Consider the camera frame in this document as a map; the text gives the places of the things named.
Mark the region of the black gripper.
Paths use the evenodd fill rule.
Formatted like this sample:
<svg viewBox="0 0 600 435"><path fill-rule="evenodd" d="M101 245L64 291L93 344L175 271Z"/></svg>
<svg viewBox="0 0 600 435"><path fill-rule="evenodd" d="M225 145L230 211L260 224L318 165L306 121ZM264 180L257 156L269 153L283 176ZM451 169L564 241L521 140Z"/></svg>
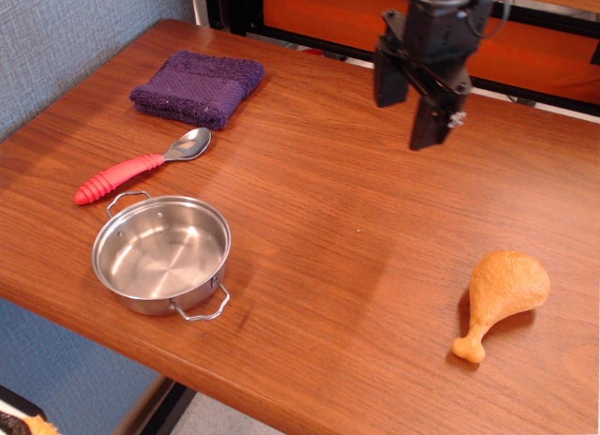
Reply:
<svg viewBox="0 0 600 435"><path fill-rule="evenodd" d="M442 94L466 96L472 81L467 60L485 36L494 0L409 0L406 13L387 9L385 29L374 54L374 97L384 108L404 102L409 86L423 95L416 112L410 149L444 143L464 124L467 113Z"/></svg>

